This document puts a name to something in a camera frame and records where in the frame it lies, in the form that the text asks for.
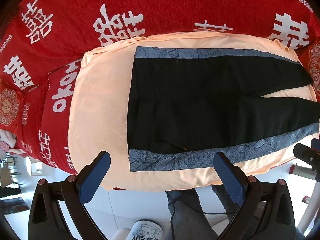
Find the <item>white cloth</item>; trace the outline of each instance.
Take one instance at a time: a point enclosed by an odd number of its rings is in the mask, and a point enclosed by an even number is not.
[[[10,146],[10,148],[13,148],[17,142],[14,134],[12,134],[7,130],[1,130],[1,129],[0,129],[0,140],[7,143]]]

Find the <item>gray pants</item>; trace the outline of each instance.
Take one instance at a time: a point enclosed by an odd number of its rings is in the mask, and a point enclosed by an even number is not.
[[[228,220],[230,221],[233,214],[237,212],[239,205],[233,203],[223,185],[212,185],[212,190],[217,194],[226,212],[232,213],[227,215]],[[172,215],[173,230],[170,228],[165,240],[173,240],[172,231],[174,232],[175,240],[218,239],[218,235],[211,228],[207,218],[201,213],[203,210],[200,205],[199,196],[194,188],[189,190],[169,191],[167,192],[167,195],[169,201],[168,208]],[[248,239],[247,235],[254,230],[255,225],[259,222],[258,218],[260,218],[263,212],[264,204],[264,202],[259,203],[255,213],[256,218],[252,218],[250,221],[242,240]],[[297,229],[296,240],[303,239],[304,235]]]

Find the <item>chair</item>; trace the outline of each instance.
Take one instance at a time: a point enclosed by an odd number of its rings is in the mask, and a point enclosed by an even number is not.
[[[12,156],[12,155],[10,155],[10,154],[8,154],[8,153],[6,153],[6,157],[7,157],[7,158],[13,158],[13,159],[16,159],[16,158],[17,158],[17,157]]]
[[[19,184],[17,182],[12,181],[11,173],[10,173],[10,170],[8,168],[8,164],[7,163],[0,170],[0,182],[1,182],[1,187],[2,188],[5,188],[5,187],[9,186],[12,183],[21,185],[21,184]]]

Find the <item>blue floral fabric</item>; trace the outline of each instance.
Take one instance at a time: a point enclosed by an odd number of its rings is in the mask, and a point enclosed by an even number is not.
[[[130,171],[175,171],[213,166],[213,157],[223,152],[232,163],[256,159],[295,144],[305,136],[319,132],[319,123],[296,131],[269,137],[256,142],[227,148],[216,148],[171,155],[162,155],[145,150],[129,150]]]
[[[285,57],[274,55],[269,52],[263,52],[255,49],[172,49],[172,48],[155,48],[155,47],[137,47],[135,58],[209,58],[221,56],[257,56],[272,57],[286,60],[295,64],[298,61],[292,61]]]

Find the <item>white mug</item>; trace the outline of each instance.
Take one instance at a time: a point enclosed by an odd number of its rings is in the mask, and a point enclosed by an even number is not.
[[[156,223],[141,220],[136,222],[126,240],[161,240],[162,228]]]

